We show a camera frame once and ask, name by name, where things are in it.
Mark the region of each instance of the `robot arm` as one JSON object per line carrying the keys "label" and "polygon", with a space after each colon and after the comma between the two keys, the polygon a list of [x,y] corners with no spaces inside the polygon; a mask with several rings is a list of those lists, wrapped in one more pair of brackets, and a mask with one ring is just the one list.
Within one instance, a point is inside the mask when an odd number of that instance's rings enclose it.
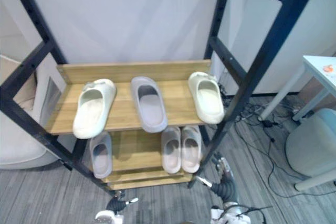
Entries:
{"label": "robot arm", "polygon": [[[235,179],[227,160],[220,153],[215,153],[214,156],[215,158],[212,161],[221,177],[220,183],[211,183],[205,178],[196,177],[197,180],[207,186],[223,201],[223,210],[219,208],[211,209],[211,224],[251,224],[251,219],[245,213],[260,209],[249,208],[238,203]],[[242,212],[241,208],[247,208],[248,210]]]}

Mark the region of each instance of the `slipper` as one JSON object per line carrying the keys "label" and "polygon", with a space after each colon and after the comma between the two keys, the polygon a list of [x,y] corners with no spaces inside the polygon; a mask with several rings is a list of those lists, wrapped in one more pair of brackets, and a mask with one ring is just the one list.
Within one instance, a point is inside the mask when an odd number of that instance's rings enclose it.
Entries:
{"label": "slipper", "polygon": [[96,178],[105,178],[112,172],[112,139],[103,132],[90,140],[90,154],[93,174]]}
{"label": "slipper", "polygon": [[181,131],[179,127],[167,127],[161,134],[162,167],[167,173],[181,169]]}
{"label": "slipper", "polygon": [[216,78],[194,72],[188,79],[188,85],[199,119],[210,124],[220,123],[224,118],[224,108]]}
{"label": "slipper", "polygon": [[131,81],[132,96],[141,127],[150,133],[163,131],[167,117],[158,85],[148,77],[134,77]]}
{"label": "slipper", "polygon": [[84,86],[72,126],[76,138],[92,138],[103,131],[116,92],[116,86],[108,79],[99,79]]}
{"label": "slipper", "polygon": [[198,126],[185,126],[182,129],[182,169],[187,173],[195,173],[202,159],[202,137]]}

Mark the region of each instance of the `black metal frame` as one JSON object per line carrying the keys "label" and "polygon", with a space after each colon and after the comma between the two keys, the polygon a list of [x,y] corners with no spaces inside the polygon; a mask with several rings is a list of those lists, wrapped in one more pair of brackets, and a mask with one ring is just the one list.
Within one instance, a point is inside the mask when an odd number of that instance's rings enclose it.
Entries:
{"label": "black metal frame", "polygon": [[[210,34],[204,59],[211,59],[215,51],[222,63],[239,85],[238,92],[232,99],[222,122],[217,125],[217,130],[210,140],[206,128],[201,126],[203,141],[207,147],[201,166],[195,175],[200,174],[204,166],[210,160],[213,152],[221,143],[224,135],[234,122],[235,117],[242,111],[244,104],[248,101],[253,90],[263,77],[267,68],[273,61],[277,52],[286,40],[288,34],[299,18],[308,0],[279,0],[282,7],[268,32],[268,35],[261,46],[250,69],[246,72],[235,57],[229,52],[225,45],[218,38],[218,31],[223,18],[227,0],[217,0],[215,13],[211,25]],[[0,110],[22,127],[27,133],[42,143],[51,152],[56,154],[60,161],[68,169],[76,169],[81,174],[89,178],[96,185],[113,195],[106,183],[96,179],[93,173],[81,162],[81,157],[85,150],[86,141],[77,140],[74,150],[69,152],[64,146],[57,142],[57,136],[48,133],[33,118],[31,118],[20,106],[13,101],[14,95],[22,87],[29,76],[35,71],[37,66],[51,52],[58,64],[65,64],[66,60],[59,50],[41,12],[34,0],[21,0],[24,8],[29,14],[32,22],[42,37],[42,42],[29,54],[22,64],[7,78],[0,86]],[[193,186],[195,180],[189,182],[188,187]]]}
{"label": "black metal frame", "polygon": [[[239,62],[218,38],[218,31],[227,0],[217,0],[204,59],[211,59],[213,51],[215,51],[238,84],[239,89],[233,97],[224,119],[217,125],[217,130],[211,141],[209,140],[206,130],[204,128],[201,129],[202,137],[205,140],[206,152],[199,170],[194,175],[199,175],[203,171],[204,166],[211,159],[212,154],[218,148],[225,134],[234,123],[236,116],[242,111],[244,104],[248,102],[252,92],[277,55],[308,2],[308,0],[278,1],[282,2],[282,7],[250,69],[245,72]],[[195,180],[193,179],[189,182],[188,187],[192,187],[194,183]]]}
{"label": "black metal frame", "polygon": [[74,149],[69,152],[57,141],[58,136],[51,135],[31,116],[29,116],[16,102],[13,97],[20,90],[22,85],[36,70],[38,65],[51,53],[57,64],[67,63],[59,50],[46,22],[43,19],[34,0],[21,0],[26,12],[39,32],[42,42],[28,55],[28,57],[15,69],[15,71],[0,86],[0,110],[23,128],[28,134],[39,141],[45,148],[59,157],[59,161],[69,170],[73,168],[94,182],[97,186],[113,195],[107,183],[94,177],[82,162],[86,140],[77,139]]}

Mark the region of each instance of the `gray slipper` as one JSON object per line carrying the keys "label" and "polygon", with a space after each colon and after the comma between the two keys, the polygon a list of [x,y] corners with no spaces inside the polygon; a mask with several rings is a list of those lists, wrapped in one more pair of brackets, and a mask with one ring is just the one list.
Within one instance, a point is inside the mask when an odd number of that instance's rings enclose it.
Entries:
{"label": "gray slipper", "polygon": [[163,131],[168,124],[158,85],[148,77],[134,77],[131,90],[141,127],[150,133]]}
{"label": "gray slipper", "polygon": [[102,132],[90,140],[93,173],[96,178],[105,178],[112,172],[112,143],[108,132]]}

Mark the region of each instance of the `wooden board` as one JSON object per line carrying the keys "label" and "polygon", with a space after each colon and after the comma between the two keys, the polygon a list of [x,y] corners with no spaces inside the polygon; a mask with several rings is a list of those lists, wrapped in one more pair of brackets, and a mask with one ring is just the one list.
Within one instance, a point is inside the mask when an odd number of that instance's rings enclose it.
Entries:
{"label": "wooden board", "polygon": [[105,183],[125,183],[125,182],[136,182],[140,180],[158,179],[158,178],[168,178],[168,177],[180,177],[185,173],[183,170],[175,174],[169,174],[165,172],[162,168],[160,169],[146,169],[144,171],[127,171],[127,172],[113,172],[106,178],[103,178]]}
{"label": "wooden board", "polygon": [[111,184],[109,187],[111,190],[121,190],[121,189],[129,189],[129,188],[138,188],[138,187],[146,187],[146,186],[159,186],[159,185],[167,185],[167,184],[176,184],[189,182],[192,179],[191,174],[187,174],[180,177],[169,177],[169,178],[159,178],[152,180],[141,180],[137,182],[125,182],[118,184]]}
{"label": "wooden board", "polygon": [[82,84],[107,78],[113,82],[130,82],[136,76],[155,81],[187,80],[196,71],[208,72],[211,60],[100,63],[59,65],[58,70],[68,84]]}
{"label": "wooden board", "polygon": [[160,133],[138,130],[111,132],[110,134],[114,172],[161,168]]}
{"label": "wooden board", "polygon": [[[140,129],[140,121],[131,95],[129,82],[115,83],[117,95],[109,113],[106,131],[123,131]],[[187,80],[158,81],[168,125],[183,126],[203,124],[196,114],[194,100]],[[72,133],[72,123],[76,115],[77,100],[83,84],[70,84],[59,99],[46,130],[51,134]]]}

